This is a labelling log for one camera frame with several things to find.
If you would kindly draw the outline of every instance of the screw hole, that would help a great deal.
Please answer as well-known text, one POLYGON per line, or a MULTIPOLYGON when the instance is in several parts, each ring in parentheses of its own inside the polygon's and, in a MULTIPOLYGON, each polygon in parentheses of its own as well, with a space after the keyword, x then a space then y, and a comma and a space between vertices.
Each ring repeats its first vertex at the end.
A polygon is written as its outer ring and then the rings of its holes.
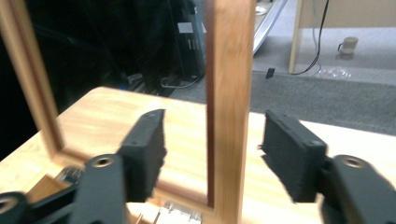
POLYGON ((96 160, 92 164, 92 166, 93 167, 105 167, 105 166, 110 165, 111 163, 113 163, 113 159, 107 157, 107 158, 101 158, 101 159, 96 160))
POLYGON ((0 199, 0 215, 12 209, 17 203, 18 200, 13 197, 0 199))
POLYGON ((364 166, 364 163, 361 160, 354 158, 345 158, 343 162, 345 165, 355 168, 362 168, 364 166))
POLYGON ((314 145, 314 146, 321 146, 322 144, 319 142, 319 141, 317 141, 317 140, 312 140, 311 142, 310 142, 312 145, 314 145))

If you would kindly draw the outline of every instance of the white mug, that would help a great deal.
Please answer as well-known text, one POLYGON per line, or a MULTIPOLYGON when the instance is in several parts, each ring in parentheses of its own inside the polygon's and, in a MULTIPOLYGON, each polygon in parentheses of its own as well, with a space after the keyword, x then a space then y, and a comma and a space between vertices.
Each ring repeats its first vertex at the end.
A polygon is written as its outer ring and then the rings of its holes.
POLYGON ((343 54, 353 54, 356 46, 358 45, 359 39, 354 36, 349 36, 344 39, 344 42, 338 45, 338 51, 343 54))

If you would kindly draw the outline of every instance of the black cable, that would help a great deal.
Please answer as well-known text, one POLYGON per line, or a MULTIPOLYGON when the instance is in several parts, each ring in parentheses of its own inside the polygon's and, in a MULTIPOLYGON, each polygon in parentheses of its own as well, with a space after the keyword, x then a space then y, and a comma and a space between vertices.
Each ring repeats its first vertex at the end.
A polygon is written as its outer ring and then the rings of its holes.
POLYGON ((318 52, 317 52, 317 56, 315 57, 314 61, 303 71, 303 72, 299 72, 299 73, 290 73, 291 75, 300 75, 303 73, 306 73, 307 71, 311 70, 311 68, 317 63, 319 55, 320 55, 320 39, 321 39, 321 33, 323 30, 323 24, 326 20, 326 14, 327 14, 327 8, 329 7, 329 0, 326 1, 326 6, 324 7, 324 11, 323 11, 323 16, 322 16, 322 21, 320 24, 320 29, 319 29, 319 37, 318 37, 318 52))
POLYGON ((171 85, 165 85, 163 84, 163 81, 168 79, 168 77, 164 77, 163 79, 161 79, 161 87, 166 88, 166 89, 185 89, 188 88, 190 86, 192 86, 193 84, 195 84, 201 77, 196 78, 193 82, 185 85, 185 86, 171 86, 171 85))

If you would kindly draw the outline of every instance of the cable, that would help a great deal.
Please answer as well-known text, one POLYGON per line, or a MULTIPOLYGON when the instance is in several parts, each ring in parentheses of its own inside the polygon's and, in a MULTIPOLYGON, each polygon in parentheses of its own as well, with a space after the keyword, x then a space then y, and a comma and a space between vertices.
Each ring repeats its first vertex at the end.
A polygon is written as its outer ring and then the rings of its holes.
POLYGON ((168 79, 168 77, 164 77, 163 79, 161 79, 161 86, 162 86, 163 88, 166 88, 166 89, 185 89, 185 88, 188 88, 188 87, 192 86, 193 84, 195 84, 200 78, 199 78, 199 77, 196 78, 192 83, 190 83, 190 84, 188 84, 188 85, 185 85, 185 86, 168 86, 168 85, 163 85, 163 81, 164 81, 165 79, 168 79))
MULTIPOLYGON (((317 1, 318 0, 312 0, 312 6, 313 6, 313 10, 314 10, 314 26, 312 27, 312 38, 314 40, 316 52, 318 52, 318 41, 317 41, 317 36, 315 35, 315 29, 317 27, 317 17, 318 17, 317 16, 317 1)), ((319 58, 318 58, 317 64, 319 65, 319 69, 316 73, 312 74, 311 76, 314 76, 321 71, 321 63, 320 63, 319 58)))
POLYGON ((303 71, 303 72, 299 72, 299 73, 290 73, 290 75, 300 75, 303 73, 306 73, 307 71, 309 71, 318 61, 319 55, 320 55, 320 40, 321 40, 321 34, 322 34, 322 30, 323 30, 323 24, 326 20, 326 14, 327 14, 327 8, 329 7, 329 0, 326 1, 326 6, 324 7, 323 10, 323 16, 322 16, 322 20, 321 20, 321 24, 320 24, 320 29, 319 29, 319 37, 318 37, 318 52, 317 52, 317 56, 315 57, 314 61, 303 71))

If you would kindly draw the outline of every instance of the floor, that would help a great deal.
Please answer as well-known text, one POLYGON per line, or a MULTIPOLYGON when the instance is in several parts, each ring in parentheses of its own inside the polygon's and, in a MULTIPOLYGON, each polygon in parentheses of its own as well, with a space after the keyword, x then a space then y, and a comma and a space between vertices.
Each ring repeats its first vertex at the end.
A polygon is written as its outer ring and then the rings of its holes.
MULTIPOLYGON (((254 55, 250 110, 271 109, 297 119, 396 135, 396 28, 323 29, 318 63, 306 74, 291 76, 296 2, 288 1, 254 55), (347 36, 359 38, 349 58, 337 51, 347 36), (265 79, 268 68, 276 69, 271 79, 265 79)), ((305 70, 315 57, 312 32, 303 30, 295 72, 305 70)), ((205 80, 171 97, 205 103, 205 80)))

